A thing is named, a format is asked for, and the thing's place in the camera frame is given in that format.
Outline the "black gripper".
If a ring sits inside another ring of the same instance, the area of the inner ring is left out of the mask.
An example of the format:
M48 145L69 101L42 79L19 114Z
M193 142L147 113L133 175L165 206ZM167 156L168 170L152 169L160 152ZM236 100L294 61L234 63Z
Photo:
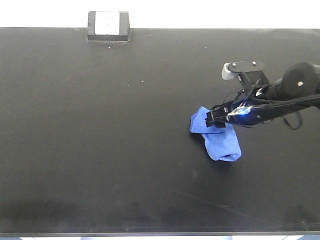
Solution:
M233 103L233 100L229 100L214 105L205 115L206 127L225 128L227 124L252 127L277 118L275 111L266 104L239 106L233 109Z

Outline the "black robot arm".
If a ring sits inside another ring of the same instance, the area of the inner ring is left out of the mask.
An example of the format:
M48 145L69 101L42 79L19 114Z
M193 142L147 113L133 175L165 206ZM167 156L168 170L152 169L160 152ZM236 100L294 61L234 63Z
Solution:
M294 64L274 82L269 81L264 69L257 60L225 63L222 78L238 80L241 88L235 99L215 105L205 114L206 126L250 128L310 107L319 108L319 65Z

